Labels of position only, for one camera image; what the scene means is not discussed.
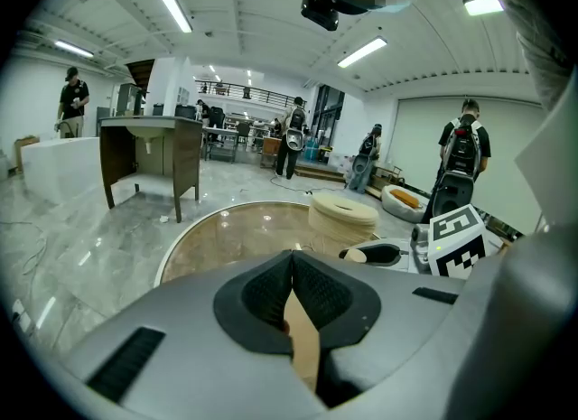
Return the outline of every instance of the white table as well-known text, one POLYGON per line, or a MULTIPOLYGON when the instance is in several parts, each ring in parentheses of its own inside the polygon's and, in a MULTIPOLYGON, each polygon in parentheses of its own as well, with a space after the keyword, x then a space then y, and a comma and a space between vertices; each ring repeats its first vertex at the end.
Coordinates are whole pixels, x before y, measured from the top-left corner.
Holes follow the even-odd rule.
POLYGON ((54 139, 22 148, 26 188, 52 203, 102 185, 97 137, 54 139))

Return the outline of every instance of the black cable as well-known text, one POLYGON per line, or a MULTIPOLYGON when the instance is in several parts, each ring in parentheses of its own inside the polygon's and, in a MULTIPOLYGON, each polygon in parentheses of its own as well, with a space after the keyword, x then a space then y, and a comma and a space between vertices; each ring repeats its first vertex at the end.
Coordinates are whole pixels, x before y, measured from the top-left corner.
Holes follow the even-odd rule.
POLYGON ((62 121, 61 126, 62 125, 66 125, 69 128, 70 135, 74 136, 74 133, 72 132, 72 128, 70 127, 70 125, 66 121, 62 121))
POLYGON ((313 191, 345 191, 345 188, 343 189, 330 189, 329 187, 319 187, 319 188, 313 188, 313 189, 293 189, 291 187, 285 187, 284 185, 281 184, 277 184, 275 182, 273 182, 273 180, 275 179, 275 176, 273 176, 269 182, 271 182, 273 185, 276 185, 277 187, 282 187, 283 189, 287 189, 288 191, 293 191, 293 192, 303 192, 309 195, 313 195, 313 191))

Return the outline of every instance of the cylindrical cushion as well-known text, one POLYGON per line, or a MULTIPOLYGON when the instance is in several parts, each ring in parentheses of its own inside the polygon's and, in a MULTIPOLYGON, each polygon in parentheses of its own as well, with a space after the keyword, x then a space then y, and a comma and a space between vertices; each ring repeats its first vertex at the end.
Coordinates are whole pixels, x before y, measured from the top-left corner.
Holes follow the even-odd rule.
POLYGON ((379 216, 374 208, 329 193, 316 193, 313 195, 311 204, 321 213, 342 219, 349 224, 375 226, 379 216))
POLYGON ((348 245, 371 238, 378 212, 362 203, 318 193, 309 207, 309 225, 325 236, 348 245))
POLYGON ((404 219, 415 224, 422 220, 428 202, 429 200, 426 199, 423 195, 396 185, 387 185, 381 191, 381 204, 385 211, 393 214, 397 218, 404 219), (411 208, 410 206, 406 205, 390 193, 393 190, 403 191, 410 194, 412 197, 416 197, 420 203, 419 207, 411 208))

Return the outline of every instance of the white ceiling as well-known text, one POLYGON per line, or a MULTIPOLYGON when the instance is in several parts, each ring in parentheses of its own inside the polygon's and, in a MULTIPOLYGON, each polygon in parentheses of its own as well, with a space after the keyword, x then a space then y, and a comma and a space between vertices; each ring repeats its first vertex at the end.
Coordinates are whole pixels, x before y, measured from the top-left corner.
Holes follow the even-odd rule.
POLYGON ((179 3, 194 16, 193 33, 178 29, 161 0, 43 0, 25 28, 46 47, 62 39, 89 49, 109 69, 188 55, 194 64, 285 73, 357 95, 435 76, 527 73, 506 15, 470 17, 462 0, 416 0, 398 14, 340 15, 333 33, 301 16, 301 0, 179 3), (337 66, 378 35, 385 48, 347 69, 337 66))

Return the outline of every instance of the stairs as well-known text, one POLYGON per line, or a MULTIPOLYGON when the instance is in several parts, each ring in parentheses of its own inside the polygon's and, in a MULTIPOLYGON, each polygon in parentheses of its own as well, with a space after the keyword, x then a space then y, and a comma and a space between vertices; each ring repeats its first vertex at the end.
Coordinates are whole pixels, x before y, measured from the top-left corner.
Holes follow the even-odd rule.
POLYGON ((313 178, 313 179, 321 179, 324 181, 345 183, 345 179, 343 178, 342 173, 333 170, 318 168, 315 166, 306 166, 303 164, 298 164, 297 166, 295 166, 295 174, 297 174, 297 176, 302 176, 303 178, 313 178))
POLYGON ((149 61, 139 61, 127 63, 126 67, 130 71, 136 86, 146 92, 148 88, 148 80, 151 78, 151 71, 153 70, 154 59, 149 61))

